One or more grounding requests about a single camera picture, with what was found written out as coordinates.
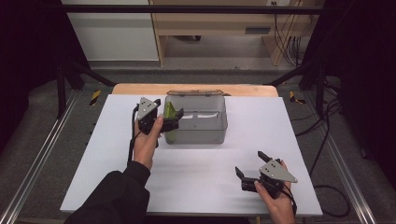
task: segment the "white tabletop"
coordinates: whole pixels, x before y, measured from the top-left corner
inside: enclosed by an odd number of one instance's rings
[[[132,111],[144,95],[108,95],[61,210],[77,210],[111,171],[126,168]],[[145,96],[150,100],[164,95]],[[225,97],[228,129],[221,145],[168,145],[160,138],[146,188],[155,215],[258,216],[268,214],[257,193],[242,191],[237,166],[259,177],[260,150],[280,158],[298,179],[291,185],[300,217],[321,216],[318,199],[279,97]]]

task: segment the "white wall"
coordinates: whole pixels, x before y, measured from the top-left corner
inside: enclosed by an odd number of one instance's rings
[[[62,0],[64,4],[148,5],[148,0]],[[149,14],[68,13],[88,61],[158,61]]]

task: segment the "gray plastic bin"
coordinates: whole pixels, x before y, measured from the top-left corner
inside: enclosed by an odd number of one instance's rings
[[[225,99],[221,95],[167,95],[175,110],[184,109],[179,128],[165,133],[168,144],[222,144],[227,131]]]

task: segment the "black sleeve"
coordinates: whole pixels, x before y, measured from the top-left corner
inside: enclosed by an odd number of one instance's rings
[[[65,224],[143,223],[149,204],[145,189],[149,175],[149,169],[135,161],[123,173],[109,173]]]

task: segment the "green object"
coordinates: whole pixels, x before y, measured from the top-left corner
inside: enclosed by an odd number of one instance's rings
[[[177,111],[173,107],[172,103],[170,101],[166,102],[164,110],[163,110],[163,117],[165,119],[172,118],[172,117],[176,116],[176,113],[177,113]],[[175,131],[168,132],[167,135],[166,135],[166,139],[167,139],[168,142],[171,142],[171,143],[175,142],[176,141],[176,133],[175,133]]]

